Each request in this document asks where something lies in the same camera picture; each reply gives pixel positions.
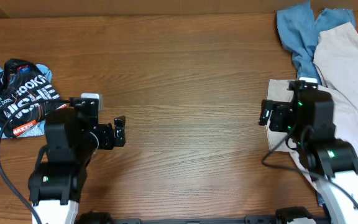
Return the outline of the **beige shorts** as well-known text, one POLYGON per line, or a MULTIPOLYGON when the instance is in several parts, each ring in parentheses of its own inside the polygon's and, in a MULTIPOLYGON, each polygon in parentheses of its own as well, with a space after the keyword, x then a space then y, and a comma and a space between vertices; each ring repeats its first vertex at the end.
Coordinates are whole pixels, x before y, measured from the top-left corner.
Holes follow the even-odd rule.
POLYGON ((332 95, 335 136, 350 142, 358 156, 358 33, 350 22, 319 33, 314 66, 319 90, 332 95))

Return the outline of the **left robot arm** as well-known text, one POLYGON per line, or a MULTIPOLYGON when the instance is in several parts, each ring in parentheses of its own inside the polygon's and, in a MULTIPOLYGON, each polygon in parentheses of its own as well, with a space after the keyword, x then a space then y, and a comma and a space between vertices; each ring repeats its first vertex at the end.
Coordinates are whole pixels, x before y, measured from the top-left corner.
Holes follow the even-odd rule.
POLYGON ((102 95, 83 93, 46 116, 47 143, 40 148, 28 181, 33 223, 76 223, 93 154, 125 145, 125 116, 101 124, 102 109, 102 95))

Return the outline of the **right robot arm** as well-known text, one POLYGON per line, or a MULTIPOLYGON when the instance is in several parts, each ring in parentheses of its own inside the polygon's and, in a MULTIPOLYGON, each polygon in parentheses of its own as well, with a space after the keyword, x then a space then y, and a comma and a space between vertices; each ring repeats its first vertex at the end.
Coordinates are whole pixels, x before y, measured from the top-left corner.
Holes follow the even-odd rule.
POLYGON ((262 100, 259 125, 292 140, 302 169, 316 184, 333 223, 358 223, 358 156, 351 143, 335 137, 334 102, 314 78, 288 83, 289 102, 262 100))

